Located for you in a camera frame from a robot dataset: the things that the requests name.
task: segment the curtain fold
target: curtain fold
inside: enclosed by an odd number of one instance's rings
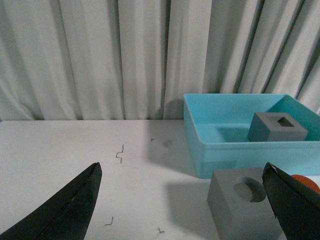
[[[67,46],[82,118],[124,119],[116,0],[61,0]]]
[[[301,0],[264,2],[239,93],[264,92],[301,6]]]
[[[162,119],[170,2],[119,1],[126,119]]]
[[[21,81],[28,81],[37,99],[37,105],[30,106],[34,117],[76,119],[81,112],[59,3],[4,0],[3,4],[25,70]]]
[[[318,0],[0,0],[0,120],[181,119],[186,93],[320,114]]]
[[[211,0],[171,2],[164,118],[183,118],[183,95],[202,91]]]

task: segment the plastic tray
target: plastic tray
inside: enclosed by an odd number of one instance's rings
[[[250,142],[255,112],[290,114],[308,130],[305,141]],[[185,94],[184,127],[199,178],[267,162],[288,174],[320,175],[320,116],[289,95]]]

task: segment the gray foam block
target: gray foam block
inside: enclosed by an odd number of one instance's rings
[[[247,137],[251,142],[303,141],[307,134],[288,113],[256,112]]]
[[[262,185],[261,168],[212,174],[207,202],[221,240],[277,240],[282,232]]]

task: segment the round hole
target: round hole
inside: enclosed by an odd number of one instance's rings
[[[260,182],[246,176],[237,177],[233,182],[233,190],[243,200],[252,203],[265,200],[266,191]]]

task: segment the white table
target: white table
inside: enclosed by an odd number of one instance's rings
[[[210,179],[196,177],[182,120],[1,122],[0,233],[95,162],[102,180],[86,240],[219,239]]]

